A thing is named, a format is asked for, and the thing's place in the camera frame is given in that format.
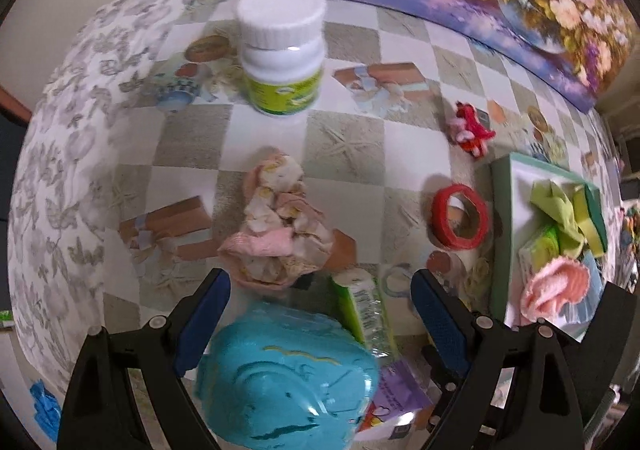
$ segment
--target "white plastic bottle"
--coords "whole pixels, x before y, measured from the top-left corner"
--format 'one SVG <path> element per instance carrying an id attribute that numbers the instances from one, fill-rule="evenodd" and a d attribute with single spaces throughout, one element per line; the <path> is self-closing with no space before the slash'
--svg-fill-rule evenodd
<path id="1" fill-rule="evenodd" d="M 290 115 L 318 97 L 326 45 L 326 0 L 240 0 L 240 61 L 251 102 Z"/>

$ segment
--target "white bottle cap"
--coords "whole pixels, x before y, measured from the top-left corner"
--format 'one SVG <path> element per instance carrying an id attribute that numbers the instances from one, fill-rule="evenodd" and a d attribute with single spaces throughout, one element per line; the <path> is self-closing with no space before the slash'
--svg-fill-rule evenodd
<path id="1" fill-rule="evenodd" d="M 321 35 L 326 0 L 240 0 L 236 11 L 244 43 L 278 51 Z"/>

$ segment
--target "open box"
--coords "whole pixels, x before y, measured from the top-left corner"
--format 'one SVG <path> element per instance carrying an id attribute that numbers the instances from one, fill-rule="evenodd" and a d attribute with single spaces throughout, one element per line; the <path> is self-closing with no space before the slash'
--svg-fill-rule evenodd
<path id="1" fill-rule="evenodd" d="M 494 182 L 494 282 L 491 290 L 492 316 L 505 325 L 520 325 L 520 297 L 524 290 L 518 250 L 549 217 L 530 204 L 531 188 L 535 181 L 550 180 L 567 195 L 574 188 L 587 185 L 600 203 L 600 190 L 572 172 L 519 153 L 511 153 L 491 165 Z M 554 321 L 570 336 L 579 339 L 588 324 L 567 324 L 560 316 Z"/>

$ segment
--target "red tape roll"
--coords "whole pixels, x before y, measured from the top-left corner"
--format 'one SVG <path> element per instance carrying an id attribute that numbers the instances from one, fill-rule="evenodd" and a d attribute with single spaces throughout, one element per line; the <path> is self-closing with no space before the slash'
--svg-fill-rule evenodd
<path id="1" fill-rule="evenodd" d="M 478 230 L 471 239 L 459 237 L 451 229 L 447 208 L 449 198 L 454 194 L 462 194 L 471 202 L 478 212 Z M 489 231 L 489 213 L 486 203 L 475 191 L 465 185 L 451 185 L 436 192 L 431 205 L 431 226 L 436 238 L 449 249 L 473 249 L 478 247 Z"/>

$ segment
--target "yellow wavy line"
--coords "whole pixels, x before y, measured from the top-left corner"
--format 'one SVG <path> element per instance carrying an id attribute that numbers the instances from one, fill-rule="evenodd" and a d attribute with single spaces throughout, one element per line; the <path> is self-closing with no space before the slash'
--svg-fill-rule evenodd
<path id="1" fill-rule="evenodd" d="M 340 365 L 340 362 L 338 360 L 334 360 L 333 358 L 328 358 L 328 357 L 318 357 L 318 356 L 314 356 L 313 354 L 309 354 L 309 353 L 305 353 L 305 351 L 287 351 L 286 349 L 283 349 L 282 347 L 278 347 L 276 345 L 267 345 L 265 347 L 262 348 L 263 351 L 278 351 L 279 353 L 284 354 L 285 356 L 302 356 L 303 358 L 308 358 L 310 360 L 313 360 L 315 362 L 325 362 L 328 364 L 333 364 L 333 365 Z"/>

